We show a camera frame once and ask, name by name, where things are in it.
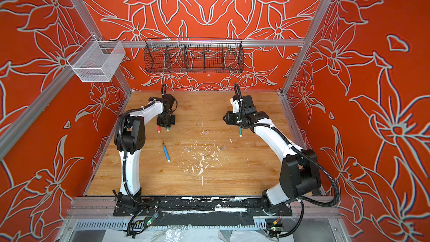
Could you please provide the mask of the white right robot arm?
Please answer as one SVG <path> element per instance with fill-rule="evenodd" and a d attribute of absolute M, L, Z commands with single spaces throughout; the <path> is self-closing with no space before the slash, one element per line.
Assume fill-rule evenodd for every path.
<path fill-rule="evenodd" d="M 249 129 L 259 136 L 281 162 L 279 182 L 263 191 L 262 207 L 269 215 L 275 214 L 284 202 L 293 202 L 321 186 L 316 153 L 305 150 L 287 138 L 265 112 L 257 111 L 250 95 L 234 95 L 230 99 L 232 111 L 223 120 L 228 125 Z"/>

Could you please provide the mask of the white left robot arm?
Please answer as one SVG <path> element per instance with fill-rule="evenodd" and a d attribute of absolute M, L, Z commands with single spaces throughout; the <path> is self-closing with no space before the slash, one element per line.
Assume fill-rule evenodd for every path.
<path fill-rule="evenodd" d="M 132 205 L 146 205 L 142 198 L 139 179 L 140 154 L 146 143 L 146 124 L 157 119 L 157 125 L 169 129 L 175 124 L 174 105 L 177 100 L 170 94 L 150 97 L 149 103 L 123 113 L 118 120 L 114 143 L 122 161 L 122 182 L 119 197 Z"/>

